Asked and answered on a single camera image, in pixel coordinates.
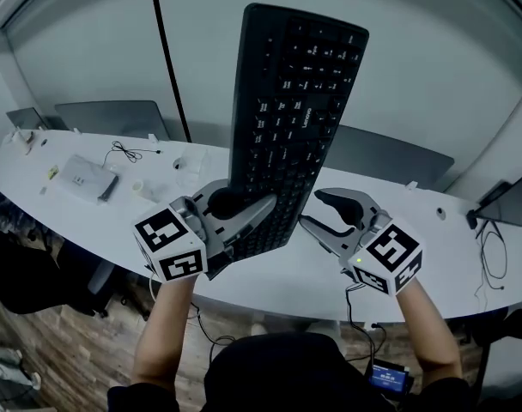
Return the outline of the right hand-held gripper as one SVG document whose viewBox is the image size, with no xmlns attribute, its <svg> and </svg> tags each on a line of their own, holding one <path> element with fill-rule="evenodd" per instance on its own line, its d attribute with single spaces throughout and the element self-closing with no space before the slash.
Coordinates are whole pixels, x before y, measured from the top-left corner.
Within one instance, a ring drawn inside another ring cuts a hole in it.
<svg viewBox="0 0 522 412">
<path fill-rule="evenodd" d="M 309 215 L 301 215 L 299 223 L 340 257 L 340 265 L 355 282 L 397 295 L 416 277 L 422 268 L 423 239 L 406 220 L 379 211 L 379 205 L 362 191 L 324 188 L 314 195 L 352 227 L 338 232 Z M 366 228 L 358 239 L 358 229 Z"/>
</svg>

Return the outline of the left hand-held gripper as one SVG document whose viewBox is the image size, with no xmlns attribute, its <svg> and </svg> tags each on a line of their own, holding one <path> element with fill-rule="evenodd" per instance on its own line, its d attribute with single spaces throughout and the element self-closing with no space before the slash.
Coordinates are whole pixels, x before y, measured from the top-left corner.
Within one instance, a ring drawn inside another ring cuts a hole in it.
<svg viewBox="0 0 522 412">
<path fill-rule="evenodd" d="M 159 203 L 131 223 L 148 268 L 163 282 L 205 274 L 214 279 L 231 263 L 232 246 L 258 227 L 276 206 L 271 193 L 247 201 L 227 179 L 192 197 Z"/>
</svg>

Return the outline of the black keyboard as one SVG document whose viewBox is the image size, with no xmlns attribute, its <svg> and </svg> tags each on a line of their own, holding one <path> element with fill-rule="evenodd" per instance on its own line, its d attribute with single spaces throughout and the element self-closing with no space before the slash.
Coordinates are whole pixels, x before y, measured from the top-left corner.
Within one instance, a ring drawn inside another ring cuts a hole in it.
<svg viewBox="0 0 522 412">
<path fill-rule="evenodd" d="M 369 32 L 263 3 L 246 6 L 234 89 L 229 187 L 276 206 L 234 246 L 246 259 L 286 245 L 344 113 Z"/>
</svg>

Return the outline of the person's left forearm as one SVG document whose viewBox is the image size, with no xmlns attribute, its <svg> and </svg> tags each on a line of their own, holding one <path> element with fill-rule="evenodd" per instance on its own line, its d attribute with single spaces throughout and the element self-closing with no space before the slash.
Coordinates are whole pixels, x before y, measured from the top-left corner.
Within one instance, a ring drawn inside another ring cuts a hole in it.
<svg viewBox="0 0 522 412">
<path fill-rule="evenodd" d="M 196 277 L 161 285 L 137 344 L 131 383 L 147 383 L 175 392 L 188 313 Z"/>
</svg>

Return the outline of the person's right forearm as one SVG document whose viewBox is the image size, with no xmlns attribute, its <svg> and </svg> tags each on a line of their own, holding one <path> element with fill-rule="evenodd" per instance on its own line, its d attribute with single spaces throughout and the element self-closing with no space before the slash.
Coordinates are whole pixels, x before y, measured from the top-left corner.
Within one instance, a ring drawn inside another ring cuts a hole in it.
<svg viewBox="0 0 522 412">
<path fill-rule="evenodd" d="M 458 344 L 421 283 L 412 278 L 397 295 L 424 386 L 463 378 Z"/>
</svg>

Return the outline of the clear plastic cup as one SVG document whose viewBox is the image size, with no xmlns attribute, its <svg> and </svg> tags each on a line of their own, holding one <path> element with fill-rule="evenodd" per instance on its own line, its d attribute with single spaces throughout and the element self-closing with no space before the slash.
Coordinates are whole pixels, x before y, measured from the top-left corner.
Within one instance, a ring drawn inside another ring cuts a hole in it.
<svg viewBox="0 0 522 412">
<path fill-rule="evenodd" d="M 193 189 L 194 191 L 202 184 L 210 167 L 209 151 L 205 148 L 186 148 L 178 158 L 185 165 L 182 169 L 176 170 L 176 183 L 183 189 Z"/>
</svg>

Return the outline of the person's pale trouser leg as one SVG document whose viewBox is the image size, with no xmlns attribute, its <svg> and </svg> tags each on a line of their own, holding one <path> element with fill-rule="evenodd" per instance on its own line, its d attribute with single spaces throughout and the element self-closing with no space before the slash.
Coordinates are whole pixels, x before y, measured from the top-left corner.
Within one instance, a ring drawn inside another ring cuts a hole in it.
<svg viewBox="0 0 522 412">
<path fill-rule="evenodd" d="M 319 320 L 311 323 L 307 332 L 328 336 L 337 345 L 340 353 L 345 356 L 347 353 L 346 342 L 343 340 L 341 325 L 335 320 Z"/>
</svg>

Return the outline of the medium grey desk divider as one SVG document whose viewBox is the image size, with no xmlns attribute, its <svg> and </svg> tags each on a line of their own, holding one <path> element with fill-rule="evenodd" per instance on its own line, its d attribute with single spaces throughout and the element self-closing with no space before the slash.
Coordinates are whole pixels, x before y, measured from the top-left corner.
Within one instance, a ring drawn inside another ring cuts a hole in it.
<svg viewBox="0 0 522 412">
<path fill-rule="evenodd" d="M 54 106 L 70 129 L 81 133 L 147 138 L 159 141 L 170 136 L 157 104 L 152 100 L 105 100 Z"/>
</svg>

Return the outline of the white flat box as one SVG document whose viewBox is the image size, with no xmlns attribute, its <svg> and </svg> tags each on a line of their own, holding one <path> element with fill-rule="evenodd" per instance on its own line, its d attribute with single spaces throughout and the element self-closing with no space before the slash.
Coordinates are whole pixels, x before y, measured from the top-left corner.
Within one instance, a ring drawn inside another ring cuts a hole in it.
<svg viewBox="0 0 522 412">
<path fill-rule="evenodd" d="M 93 204 L 106 202 L 118 181 L 116 173 L 77 154 L 67 160 L 58 174 L 58 183 L 63 190 Z"/>
</svg>

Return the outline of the person's black shirt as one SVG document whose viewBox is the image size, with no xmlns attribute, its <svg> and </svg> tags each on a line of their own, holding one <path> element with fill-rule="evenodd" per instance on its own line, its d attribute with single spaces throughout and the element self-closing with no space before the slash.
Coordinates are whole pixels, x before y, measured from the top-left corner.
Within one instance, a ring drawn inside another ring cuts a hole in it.
<svg viewBox="0 0 522 412">
<path fill-rule="evenodd" d="M 224 348 L 204 378 L 201 412 L 396 412 L 351 366 L 328 336 L 278 333 L 245 337 Z M 108 412 L 179 412 L 176 395 L 151 383 L 113 387 Z M 433 382 L 404 412 L 470 412 L 470 387 Z"/>
</svg>

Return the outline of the small blue screen device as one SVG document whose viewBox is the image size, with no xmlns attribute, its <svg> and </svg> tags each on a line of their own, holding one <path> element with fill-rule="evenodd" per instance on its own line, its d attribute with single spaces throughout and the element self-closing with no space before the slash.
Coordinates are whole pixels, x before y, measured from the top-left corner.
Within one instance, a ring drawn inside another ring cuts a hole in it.
<svg viewBox="0 0 522 412">
<path fill-rule="evenodd" d="M 407 395 L 414 383 L 408 367 L 378 359 L 368 365 L 365 376 L 374 388 L 391 397 Z"/>
</svg>

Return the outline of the black office chair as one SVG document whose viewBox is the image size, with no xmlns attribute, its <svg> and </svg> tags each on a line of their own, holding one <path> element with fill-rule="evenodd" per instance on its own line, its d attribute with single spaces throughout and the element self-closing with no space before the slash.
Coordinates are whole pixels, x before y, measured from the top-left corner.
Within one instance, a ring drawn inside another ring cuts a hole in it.
<svg viewBox="0 0 522 412">
<path fill-rule="evenodd" d="M 522 308 L 509 312 L 507 307 L 477 315 L 448 320 L 453 333 L 462 329 L 462 343 L 473 340 L 477 346 L 486 347 L 505 337 L 522 340 Z"/>
<path fill-rule="evenodd" d="M 131 302 L 124 272 L 66 240 L 56 257 L 18 243 L 0 231 L 0 301 L 15 314 L 31 314 L 70 306 L 93 316 L 107 315 L 109 300 L 118 294 Z"/>
</svg>

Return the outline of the crumpled plastic sheet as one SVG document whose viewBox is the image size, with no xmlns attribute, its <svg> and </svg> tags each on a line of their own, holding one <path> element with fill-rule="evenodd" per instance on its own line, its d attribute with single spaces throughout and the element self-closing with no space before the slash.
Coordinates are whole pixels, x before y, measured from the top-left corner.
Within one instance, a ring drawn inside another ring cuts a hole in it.
<svg viewBox="0 0 522 412">
<path fill-rule="evenodd" d="M 44 248 L 52 251 L 52 231 L 27 214 L 0 192 L 0 231 L 11 233 L 14 239 L 41 240 Z"/>
</svg>

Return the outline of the small white tan holder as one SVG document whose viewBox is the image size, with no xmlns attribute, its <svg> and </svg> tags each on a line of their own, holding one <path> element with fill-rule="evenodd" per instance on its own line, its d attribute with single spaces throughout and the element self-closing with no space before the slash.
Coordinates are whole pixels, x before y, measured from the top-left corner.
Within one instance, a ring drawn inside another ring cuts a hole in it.
<svg viewBox="0 0 522 412">
<path fill-rule="evenodd" d="M 25 155 L 30 153 L 33 146 L 33 141 L 34 132 L 32 130 L 16 129 L 11 137 L 11 142 Z"/>
</svg>

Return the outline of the small grey desk divider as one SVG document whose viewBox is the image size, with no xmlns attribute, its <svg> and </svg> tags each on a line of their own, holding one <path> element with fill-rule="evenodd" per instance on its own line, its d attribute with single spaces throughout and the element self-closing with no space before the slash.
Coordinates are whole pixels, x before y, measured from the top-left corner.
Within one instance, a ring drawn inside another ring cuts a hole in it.
<svg viewBox="0 0 522 412">
<path fill-rule="evenodd" d="M 59 116 L 44 116 L 34 107 L 6 112 L 7 117 L 15 127 L 22 130 L 68 130 Z"/>
</svg>

